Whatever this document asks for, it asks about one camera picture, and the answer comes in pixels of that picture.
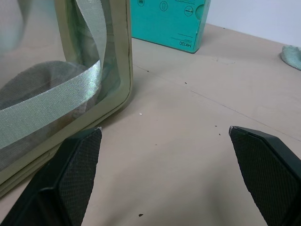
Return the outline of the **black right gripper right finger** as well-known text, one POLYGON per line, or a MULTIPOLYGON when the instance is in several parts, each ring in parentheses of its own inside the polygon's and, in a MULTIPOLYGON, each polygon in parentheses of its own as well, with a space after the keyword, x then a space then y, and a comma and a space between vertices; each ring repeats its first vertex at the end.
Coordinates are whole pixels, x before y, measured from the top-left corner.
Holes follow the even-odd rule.
POLYGON ((276 136, 229 129, 245 186, 269 226, 301 224, 301 160, 276 136))

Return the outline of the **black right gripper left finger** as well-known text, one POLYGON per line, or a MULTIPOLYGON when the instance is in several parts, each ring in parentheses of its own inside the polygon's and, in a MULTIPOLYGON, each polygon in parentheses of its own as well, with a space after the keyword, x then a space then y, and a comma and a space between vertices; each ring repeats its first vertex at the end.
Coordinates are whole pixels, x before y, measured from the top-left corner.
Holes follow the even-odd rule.
POLYGON ((80 226, 94 186, 102 130, 66 138, 31 179, 3 226, 80 226))

